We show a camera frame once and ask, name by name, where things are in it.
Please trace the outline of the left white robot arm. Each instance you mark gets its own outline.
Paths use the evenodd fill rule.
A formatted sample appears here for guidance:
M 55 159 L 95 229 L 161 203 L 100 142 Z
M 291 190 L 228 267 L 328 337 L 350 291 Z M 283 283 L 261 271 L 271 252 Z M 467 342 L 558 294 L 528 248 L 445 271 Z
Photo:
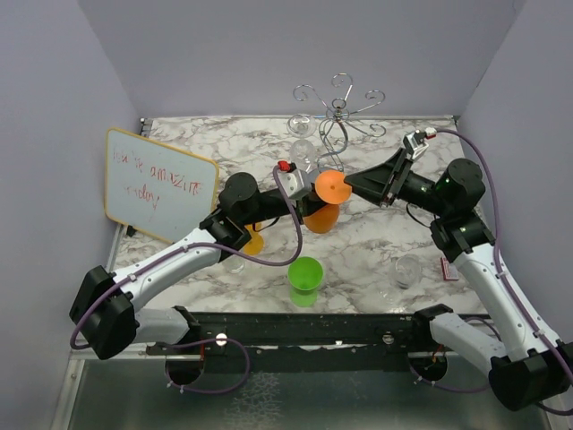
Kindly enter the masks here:
M 137 314 L 152 298 L 196 271 L 232 255 L 277 267 L 277 261 L 244 253 L 251 239 L 247 228 L 265 220 L 291 216 L 295 233 L 300 235 L 304 216 L 319 210 L 322 204 L 314 191 L 314 182 L 302 170 L 283 172 L 273 168 L 272 175 L 275 188 L 262 192 L 251 174 L 233 174 L 218 196 L 216 209 L 191 233 L 119 272 L 107 271 L 101 265 L 89 270 L 69 311 L 74 324 L 71 348 L 89 348 L 105 360 L 143 341 L 144 324 Z

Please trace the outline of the orange plastic wine glass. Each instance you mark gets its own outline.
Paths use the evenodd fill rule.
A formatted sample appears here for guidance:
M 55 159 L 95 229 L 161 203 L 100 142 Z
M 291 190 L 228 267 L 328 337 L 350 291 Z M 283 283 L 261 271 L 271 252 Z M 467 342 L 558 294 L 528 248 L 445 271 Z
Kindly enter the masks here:
M 303 217 L 304 225 L 313 233 L 326 234 L 338 221 L 340 205 L 346 202 L 352 193 L 352 187 L 345 182 L 345 174 L 337 170 L 320 173 L 315 180 L 315 193 L 324 203 L 313 214 Z

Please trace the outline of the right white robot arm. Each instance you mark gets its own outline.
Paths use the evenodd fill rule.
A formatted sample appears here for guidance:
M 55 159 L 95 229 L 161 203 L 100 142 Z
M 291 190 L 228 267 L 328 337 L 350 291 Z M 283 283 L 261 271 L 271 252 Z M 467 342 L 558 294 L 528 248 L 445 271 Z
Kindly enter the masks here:
M 475 211 L 485 192 L 481 168 L 469 159 L 455 159 L 433 182 L 412 172 L 412 165 L 399 150 L 387 162 L 344 181 L 372 204 L 402 200 L 435 215 L 432 241 L 468 281 L 500 335 L 495 340 L 447 306 L 435 305 L 415 313 L 413 343 L 422 350 L 441 344 L 458 353 L 487 377 L 496 398 L 512 411 L 570 389 L 571 344 L 534 310 Z

